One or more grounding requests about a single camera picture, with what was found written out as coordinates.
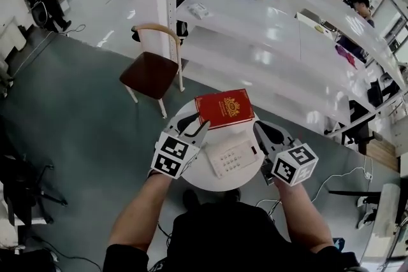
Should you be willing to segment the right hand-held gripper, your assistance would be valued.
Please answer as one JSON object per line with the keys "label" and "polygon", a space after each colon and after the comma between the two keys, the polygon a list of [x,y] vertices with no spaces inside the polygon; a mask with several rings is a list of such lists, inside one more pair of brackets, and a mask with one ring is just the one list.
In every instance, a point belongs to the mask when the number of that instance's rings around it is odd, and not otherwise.
{"label": "right hand-held gripper", "polygon": [[[254,135],[260,150],[267,153],[261,165],[261,173],[268,185],[273,184],[274,178],[286,185],[297,185],[311,177],[319,158],[308,144],[298,139],[291,141],[285,129],[271,122],[256,121]],[[268,140],[283,146],[280,149],[268,149]]]}

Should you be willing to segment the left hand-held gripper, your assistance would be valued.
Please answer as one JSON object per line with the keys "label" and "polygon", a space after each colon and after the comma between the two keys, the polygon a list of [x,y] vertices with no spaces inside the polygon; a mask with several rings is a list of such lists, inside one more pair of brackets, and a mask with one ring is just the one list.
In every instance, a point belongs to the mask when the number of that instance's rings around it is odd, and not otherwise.
{"label": "left hand-held gripper", "polygon": [[168,122],[156,142],[151,169],[170,178],[178,179],[192,164],[200,151],[196,146],[201,146],[203,143],[210,127],[210,121],[204,121],[195,133],[187,135],[190,144],[174,136],[181,135],[197,118],[197,112],[185,112],[174,116]]}

